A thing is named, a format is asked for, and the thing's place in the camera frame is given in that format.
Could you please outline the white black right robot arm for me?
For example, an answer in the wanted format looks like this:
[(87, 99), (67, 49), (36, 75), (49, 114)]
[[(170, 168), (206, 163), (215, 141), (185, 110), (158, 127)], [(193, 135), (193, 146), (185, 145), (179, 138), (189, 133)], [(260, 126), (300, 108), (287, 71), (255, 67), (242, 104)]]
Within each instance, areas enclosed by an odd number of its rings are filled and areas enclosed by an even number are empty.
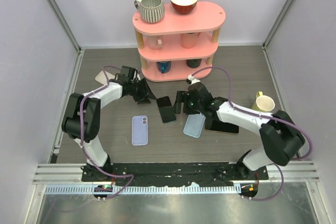
[(260, 136), (262, 146), (247, 151), (237, 161), (237, 173), (242, 179), (250, 179), (256, 170), (270, 164), (286, 166), (305, 143), (285, 111), (258, 112), (227, 98), (213, 97), (199, 81), (186, 91), (177, 91), (173, 110), (177, 114), (202, 114), (211, 122), (236, 125)]

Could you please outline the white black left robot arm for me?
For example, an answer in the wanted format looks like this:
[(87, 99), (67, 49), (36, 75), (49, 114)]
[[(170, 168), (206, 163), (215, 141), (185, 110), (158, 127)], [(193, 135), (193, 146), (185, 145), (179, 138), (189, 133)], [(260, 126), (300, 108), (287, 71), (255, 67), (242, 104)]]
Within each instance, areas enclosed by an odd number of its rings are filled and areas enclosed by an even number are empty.
[(156, 97), (145, 78), (136, 68), (123, 66), (113, 75), (106, 68), (99, 73), (102, 86), (87, 93), (70, 95), (61, 129), (79, 145), (87, 159), (86, 166), (98, 180), (112, 177), (109, 155), (103, 150), (98, 133), (101, 109), (125, 96), (133, 97), (137, 104), (148, 104)]

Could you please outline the lavender phone case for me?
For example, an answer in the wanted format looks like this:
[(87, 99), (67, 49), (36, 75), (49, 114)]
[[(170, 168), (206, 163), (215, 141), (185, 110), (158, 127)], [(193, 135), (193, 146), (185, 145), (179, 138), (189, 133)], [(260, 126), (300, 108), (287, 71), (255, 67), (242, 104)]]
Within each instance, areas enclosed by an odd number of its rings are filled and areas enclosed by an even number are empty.
[(133, 146), (144, 146), (148, 144), (147, 116), (138, 115), (132, 118), (131, 143)]

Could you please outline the beige phone case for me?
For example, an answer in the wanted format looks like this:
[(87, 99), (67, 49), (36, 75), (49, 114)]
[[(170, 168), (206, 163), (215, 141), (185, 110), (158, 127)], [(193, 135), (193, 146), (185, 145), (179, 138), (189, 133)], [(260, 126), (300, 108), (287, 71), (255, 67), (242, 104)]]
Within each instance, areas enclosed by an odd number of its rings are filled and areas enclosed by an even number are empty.
[(100, 83), (100, 84), (102, 84), (102, 85), (104, 85), (104, 84), (106, 84), (107, 83), (107, 79), (114, 79), (115, 78), (115, 75), (113, 75), (113, 74), (111, 74), (111, 73), (109, 73), (109, 72), (107, 72), (107, 71), (100, 71), (99, 73), (98, 73), (98, 75), (95, 77), (95, 80), (98, 82), (98, 83)]

